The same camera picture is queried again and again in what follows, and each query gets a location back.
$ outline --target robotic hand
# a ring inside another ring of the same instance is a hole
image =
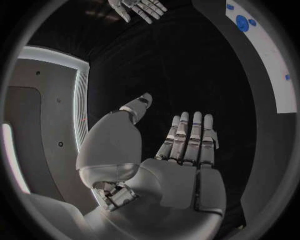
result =
[[[158,0],[108,0],[108,3],[127,23],[131,18],[122,4],[140,15],[148,24],[152,20],[146,13],[158,20],[167,11]]]
[[[219,148],[213,116],[202,125],[195,112],[189,138],[189,114],[175,116],[156,156],[141,163],[135,124],[151,103],[145,93],[91,128],[76,162],[81,180],[101,215],[134,239],[213,239],[226,209],[222,176],[213,169]],[[190,236],[177,238],[182,233]]]

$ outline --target white robotic hand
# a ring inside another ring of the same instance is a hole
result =
[[[167,11],[158,0],[108,0],[108,3],[127,23],[131,17],[122,5],[132,9],[148,24],[151,24],[152,20],[147,14],[158,20]]]
[[[181,117],[174,116],[166,140],[158,150],[155,159],[168,160],[182,165],[196,166],[198,159],[201,164],[214,164],[214,146],[219,148],[217,133],[213,130],[213,116],[204,117],[203,137],[202,114],[194,113],[190,137],[186,146],[188,135],[189,113],[183,112]]]

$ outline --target blue marking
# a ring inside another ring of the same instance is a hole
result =
[[[227,4],[227,9],[229,9],[229,10],[234,10],[234,9],[235,9],[235,6],[232,6],[232,5],[230,5],[230,4]]]
[[[256,26],[256,21],[255,20],[253,20],[253,19],[249,19],[248,20],[249,21],[249,23],[252,25],[252,26]]]
[[[239,30],[241,30],[242,32],[247,32],[249,30],[248,20],[244,16],[237,15],[235,20]]]

